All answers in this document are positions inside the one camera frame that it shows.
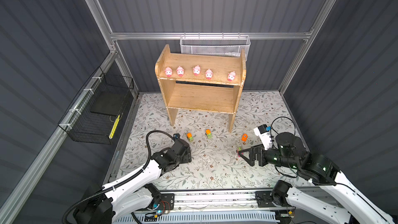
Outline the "pink pig toy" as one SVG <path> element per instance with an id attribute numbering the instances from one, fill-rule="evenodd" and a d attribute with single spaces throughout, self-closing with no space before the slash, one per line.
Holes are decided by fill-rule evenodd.
<path id="1" fill-rule="evenodd" d="M 211 69 L 207 69 L 207 70 L 205 71 L 205 77 L 206 77 L 206 79 L 208 79 L 208 80 L 212 79 L 212 77 L 213 77 L 213 72 L 212 72 Z"/>
<path id="2" fill-rule="evenodd" d="M 198 76 L 198 75 L 200 75 L 200 73 L 201 73 L 201 67 L 200 67 L 199 65 L 195 66 L 195 67 L 193 68 L 193 74 L 194 74 L 194 76 Z"/>
<path id="3" fill-rule="evenodd" d="M 166 67 L 164 70 L 166 77 L 171 77 L 173 74 L 173 70 L 170 67 Z"/>
<path id="4" fill-rule="evenodd" d="M 236 78 L 236 72 L 232 71 L 228 73 L 228 81 L 232 82 Z"/>
<path id="5" fill-rule="evenodd" d="M 181 67 L 181 66 L 177 67 L 176 73 L 177 73 L 177 75 L 178 75 L 179 77 L 182 77 L 182 76 L 184 75 L 184 68 Z"/>

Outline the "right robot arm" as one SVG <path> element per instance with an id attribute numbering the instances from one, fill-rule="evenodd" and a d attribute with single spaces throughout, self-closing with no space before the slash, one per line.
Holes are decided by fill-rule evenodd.
<path id="1" fill-rule="evenodd" d="M 392 224 L 394 218 L 377 207 L 357 189 L 328 157 L 307 152 L 301 139 L 289 132 L 275 138 L 270 132 L 258 134 L 262 143 L 237 149 L 239 157 L 250 166 L 287 168 L 292 178 L 301 178 L 320 187 L 341 207 L 336 207 L 303 193 L 290 183 L 279 180 L 267 197 L 260 195 L 258 204 L 273 203 L 280 207 L 296 207 L 330 224 Z"/>

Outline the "pink green toy truck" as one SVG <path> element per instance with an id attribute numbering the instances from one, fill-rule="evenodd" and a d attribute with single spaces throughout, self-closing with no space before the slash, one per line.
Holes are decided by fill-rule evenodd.
<path id="1" fill-rule="evenodd" d="M 236 151 L 237 151 L 238 157 L 240 157 L 240 152 L 242 151 L 242 148 L 241 148 L 241 147 L 238 147 Z"/>

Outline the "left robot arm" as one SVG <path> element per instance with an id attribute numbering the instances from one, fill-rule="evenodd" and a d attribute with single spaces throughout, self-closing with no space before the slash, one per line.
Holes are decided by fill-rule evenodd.
<path id="1" fill-rule="evenodd" d="M 189 143 L 178 133 L 167 135 L 174 142 L 171 147 L 153 153 L 149 137 L 154 133 L 150 131 L 145 137 L 148 157 L 144 165 L 121 179 L 89 187 L 82 199 L 65 211 L 61 222 L 67 224 L 68 216 L 73 215 L 78 224 L 112 224 L 139 209 L 155 210 L 161 194 L 152 182 L 181 164 L 190 163 L 192 157 Z"/>

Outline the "pink pig toy front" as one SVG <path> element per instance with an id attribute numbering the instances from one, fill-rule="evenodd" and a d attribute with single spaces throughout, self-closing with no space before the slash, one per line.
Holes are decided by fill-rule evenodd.
<path id="1" fill-rule="evenodd" d="M 193 74 L 194 74 L 194 76 L 198 76 L 198 75 L 200 75 L 200 73 L 201 73 L 201 67 L 200 67 L 199 65 L 195 66 L 195 67 L 193 68 Z"/>

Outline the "orange green mixer truck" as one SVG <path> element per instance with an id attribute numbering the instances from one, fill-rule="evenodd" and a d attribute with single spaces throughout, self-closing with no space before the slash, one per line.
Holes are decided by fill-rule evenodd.
<path id="1" fill-rule="evenodd" d="M 205 132 L 206 132 L 207 138 L 208 138 L 208 139 L 211 139 L 211 138 L 212 138 L 212 133 L 211 133 L 210 129 L 206 129 Z"/>
<path id="2" fill-rule="evenodd" d="M 187 133 L 187 139 L 189 142 L 193 142 L 193 136 L 191 133 Z"/>

